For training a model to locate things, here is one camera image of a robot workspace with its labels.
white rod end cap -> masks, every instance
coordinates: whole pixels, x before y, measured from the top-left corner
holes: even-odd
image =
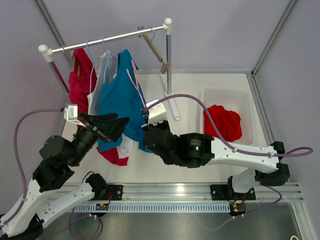
[[[51,57],[52,54],[50,54],[51,49],[48,49],[48,47],[46,45],[44,45],[44,44],[39,45],[38,50],[42,54],[42,56],[44,57],[44,60],[47,63],[51,63],[53,61],[53,58]]]
[[[166,18],[164,20],[164,25],[166,26],[165,28],[165,34],[166,35],[171,35],[172,33],[172,19],[171,18]]]

white floor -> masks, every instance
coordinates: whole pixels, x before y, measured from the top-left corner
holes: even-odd
[[[164,87],[159,74],[139,75],[139,82],[147,102],[164,97]],[[252,145],[265,146],[266,141],[245,74],[176,73],[172,75],[172,90],[176,94],[190,94],[200,98],[202,89],[208,87],[245,91],[249,94],[252,116]],[[202,114],[200,106],[187,98],[176,98],[175,101],[180,113],[180,121],[174,121],[169,103],[164,103],[171,131],[177,135],[199,132],[199,115]],[[76,132],[76,129],[75,124],[67,122],[62,136],[72,140],[72,135]],[[127,166],[113,165],[104,159],[96,148],[91,149],[80,166],[72,168],[75,173],[68,182],[81,182],[87,172],[94,171],[101,174],[108,183],[215,183],[226,182],[228,177],[237,175],[244,169],[243,167],[230,165],[207,165],[191,169],[165,165],[160,157],[139,150],[138,143],[135,142]]]

white wall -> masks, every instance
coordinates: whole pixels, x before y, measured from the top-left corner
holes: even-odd
[[[22,115],[41,108],[62,108],[67,100],[38,45],[56,46],[32,0],[3,0],[0,4],[0,214],[7,212],[22,194],[22,180],[13,151],[16,123]],[[63,56],[55,57],[67,78]],[[18,132],[18,150],[29,181],[41,161],[45,140],[61,134],[62,113],[38,113],[28,117]]]
[[[138,25],[160,26],[173,20],[174,71],[248,71],[268,42],[289,0],[45,0],[67,45],[132,32]],[[165,55],[165,36],[156,33]],[[138,37],[107,44],[128,48],[137,65],[158,71],[159,63]],[[102,55],[101,45],[90,48]]]
[[[258,72],[275,138],[286,149],[310,146],[312,155],[288,158],[320,237],[320,1],[300,0]]]

blue hanger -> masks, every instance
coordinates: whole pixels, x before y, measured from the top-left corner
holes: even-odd
[[[107,50],[106,47],[105,47],[105,38],[106,38],[106,37],[107,37],[107,36],[103,36],[103,38],[102,38],[102,46],[103,46],[103,48],[104,48],[104,50],[105,50],[106,57],[108,58],[108,63],[106,64],[105,69],[104,69],[103,83],[105,83],[105,81],[106,81],[106,72],[107,72],[107,67],[109,66],[109,62],[110,62],[110,60],[112,59],[112,57],[116,54],[116,53],[113,53],[113,54],[111,55],[111,57],[108,56],[108,50]]]
[[[100,58],[100,57],[97,57],[95,60],[93,59],[90,51],[89,51],[89,47],[88,47],[88,42],[90,41],[90,39],[88,39],[88,41],[86,41],[86,51],[89,53],[89,57],[90,57],[90,60],[92,61],[92,69],[91,69],[91,73],[90,73],[90,90],[89,92],[91,93],[91,88],[92,88],[92,73],[94,72],[94,69],[95,69],[95,63],[96,61]]]

blue tank top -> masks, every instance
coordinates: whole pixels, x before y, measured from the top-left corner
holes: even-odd
[[[119,63],[117,75],[111,83],[104,83],[102,86],[99,115],[117,113],[118,118],[129,117],[130,120],[125,126],[123,133],[132,140],[139,142],[139,148],[141,150],[150,152],[142,145],[145,132],[141,126],[146,123],[141,111],[144,106],[138,91],[130,81],[127,73],[128,69],[133,82],[135,82],[136,79],[131,59],[131,55],[127,49],[118,54]],[[146,102],[140,84],[138,87],[144,102]],[[119,146],[121,142],[122,137],[116,142],[103,142],[99,139],[99,151],[103,152],[113,149]]]

